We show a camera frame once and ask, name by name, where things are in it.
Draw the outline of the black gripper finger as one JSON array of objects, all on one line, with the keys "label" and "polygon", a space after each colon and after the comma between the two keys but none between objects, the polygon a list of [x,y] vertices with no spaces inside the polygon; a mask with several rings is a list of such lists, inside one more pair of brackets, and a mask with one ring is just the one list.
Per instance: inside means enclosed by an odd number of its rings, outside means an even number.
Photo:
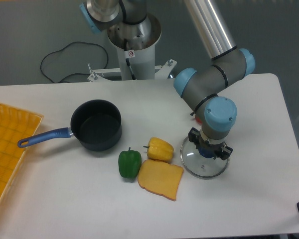
[{"label": "black gripper finger", "polygon": [[226,144],[223,144],[221,147],[214,151],[213,159],[215,160],[216,158],[220,158],[221,160],[226,160],[231,156],[232,152],[233,148],[227,146]]},{"label": "black gripper finger", "polygon": [[192,127],[188,133],[188,140],[195,145],[195,148],[199,148],[199,130]]}]

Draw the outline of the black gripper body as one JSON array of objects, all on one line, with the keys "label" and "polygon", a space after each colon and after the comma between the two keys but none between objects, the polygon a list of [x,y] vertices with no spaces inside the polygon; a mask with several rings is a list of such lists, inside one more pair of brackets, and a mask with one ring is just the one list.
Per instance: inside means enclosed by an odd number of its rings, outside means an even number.
[{"label": "black gripper body", "polygon": [[199,136],[198,145],[196,148],[200,151],[209,151],[209,152],[222,151],[224,142],[225,142],[225,138],[211,139],[208,137]]}]

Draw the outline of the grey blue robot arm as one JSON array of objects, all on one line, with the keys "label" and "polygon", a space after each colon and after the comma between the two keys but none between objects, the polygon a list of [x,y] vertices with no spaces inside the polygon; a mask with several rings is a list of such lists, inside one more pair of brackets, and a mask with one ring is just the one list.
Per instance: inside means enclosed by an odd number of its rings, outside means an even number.
[{"label": "grey blue robot arm", "polygon": [[[232,148],[225,138],[235,123],[235,104],[219,93],[242,80],[255,69],[255,59],[247,49],[237,48],[211,0],[187,0],[185,5],[212,61],[199,73],[182,70],[174,88],[202,121],[201,129],[191,129],[188,139],[201,156],[226,160]],[[94,33],[106,31],[116,47],[123,80],[152,79],[154,47],[161,36],[159,21],[147,11],[144,0],[87,0],[80,10]]]}]

